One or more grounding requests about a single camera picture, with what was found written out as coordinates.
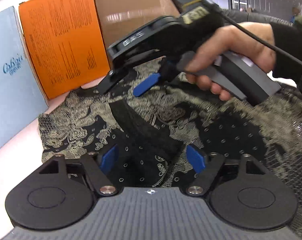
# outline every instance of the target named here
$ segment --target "das logo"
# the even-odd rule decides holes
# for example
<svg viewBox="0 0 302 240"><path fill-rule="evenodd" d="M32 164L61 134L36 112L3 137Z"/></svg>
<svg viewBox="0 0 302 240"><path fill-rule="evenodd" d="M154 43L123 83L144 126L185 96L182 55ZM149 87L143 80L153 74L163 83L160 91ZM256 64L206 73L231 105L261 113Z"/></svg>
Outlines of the das logo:
<svg viewBox="0 0 302 240"><path fill-rule="evenodd" d="M126 40L125 40L124 42L122 42L122 43L123 43L124 46L127 46L127 45L129 45L132 41L136 40L137 38L142 37L143 35L144 35L143 32L138 32L138 33L132 35L130 38L126 39Z"/></svg>

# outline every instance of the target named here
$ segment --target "black circular pad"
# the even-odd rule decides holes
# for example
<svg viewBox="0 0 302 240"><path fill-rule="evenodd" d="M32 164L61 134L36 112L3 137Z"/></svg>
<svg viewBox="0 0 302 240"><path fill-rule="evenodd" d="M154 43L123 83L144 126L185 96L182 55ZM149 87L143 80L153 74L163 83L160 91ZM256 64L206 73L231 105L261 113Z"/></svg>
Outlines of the black circular pad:
<svg viewBox="0 0 302 240"><path fill-rule="evenodd" d="M247 174L218 186L211 195L214 211L227 222L251 230L270 230L288 224L297 199L274 175Z"/></svg>
<svg viewBox="0 0 302 240"><path fill-rule="evenodd" d="M38 188L30 193L28 201L38 208L53 208L65 200L65 192L57 187Z"/></svg>
<svg viewBox="0 0 302 240"><path fill-rule="evenodd" d="M84 185L56 174L29 176L7 195L12 223L33 230L55 230L82 219L93 205Z"/></svg>
<svg viewBox="0 0 302 240"><path fill-rule="evenodd" d="M250 208L266 208L276 200L274 194L261 187L247 187L238 193L238 199Z"/></svg>

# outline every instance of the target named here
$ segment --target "black strap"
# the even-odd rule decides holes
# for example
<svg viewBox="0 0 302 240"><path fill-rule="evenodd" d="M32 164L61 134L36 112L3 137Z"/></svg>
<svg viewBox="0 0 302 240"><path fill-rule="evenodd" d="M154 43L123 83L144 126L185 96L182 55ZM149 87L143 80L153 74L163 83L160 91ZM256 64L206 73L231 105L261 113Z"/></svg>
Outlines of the black strap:
<svg viewBox="0 0 302 240"><path fill-rule="evenodd" d="M120 127L144 147L156 147L158 156L170 161L180 152L183 143L168 136L164 131L154 128L137 114L125 100L110 104L112 114Z"/></svg>

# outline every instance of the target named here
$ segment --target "white table surface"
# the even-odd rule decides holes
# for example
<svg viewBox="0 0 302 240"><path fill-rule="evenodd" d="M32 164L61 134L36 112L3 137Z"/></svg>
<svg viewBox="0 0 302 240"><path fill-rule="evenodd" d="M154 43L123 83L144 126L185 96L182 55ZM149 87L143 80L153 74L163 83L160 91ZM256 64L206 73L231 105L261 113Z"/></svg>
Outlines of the white table surface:
<svg viewBox="0 0 302 240"><path fill-rule="evenodd" d="M82 87L95 86L101 79L97 79ZM272 79L296 87L292 80ZM50 113L59 106L67 94L65 93L49 101L49 109L46 113ZM34 120L0 149L0 239L13 229L4 206L6 195L42 165L42 152L43 146L38 130L38 119Z"/></svg>

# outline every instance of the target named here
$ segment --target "sleeve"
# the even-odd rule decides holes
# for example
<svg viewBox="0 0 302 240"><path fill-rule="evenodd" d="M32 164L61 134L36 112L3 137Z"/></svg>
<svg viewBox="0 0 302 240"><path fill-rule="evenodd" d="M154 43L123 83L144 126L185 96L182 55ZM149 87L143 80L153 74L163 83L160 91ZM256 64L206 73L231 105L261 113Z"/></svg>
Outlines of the sleeve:
<svg viewBox="0 0 302 240"><path fill-rule="evenodd" d="M302 18L297 18L294 26L271 23L275 45L302 61ZM277 61L272 76L293 79L302 93L302 66L291 62L277 53Z"/></svg>
<svg viewBox="0 0 302 240"><path fill-rule="evenodd" d="M275 45L302 61L302 27L270 23L273 30ZM277 60L272 76L290 78L297 84L302 76L302 66L277 53Z"/></svg>

